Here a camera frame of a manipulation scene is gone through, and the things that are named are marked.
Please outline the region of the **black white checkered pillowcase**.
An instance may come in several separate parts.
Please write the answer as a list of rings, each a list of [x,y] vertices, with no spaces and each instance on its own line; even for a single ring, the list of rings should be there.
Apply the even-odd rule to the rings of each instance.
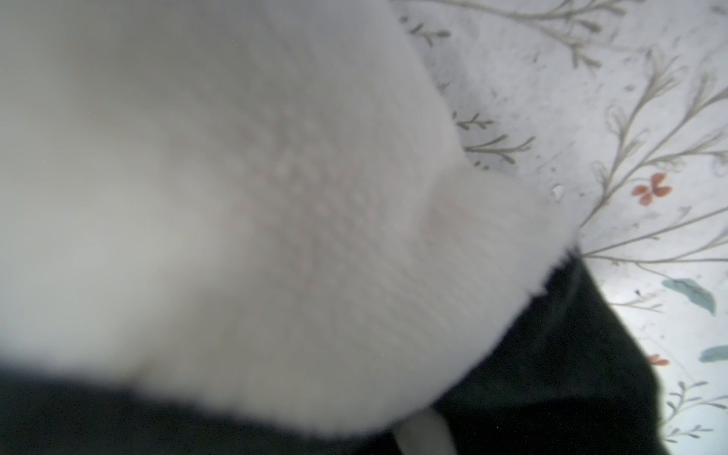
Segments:
[[[572,218],[386,1],[1,5],[5,454],[662,454]]]

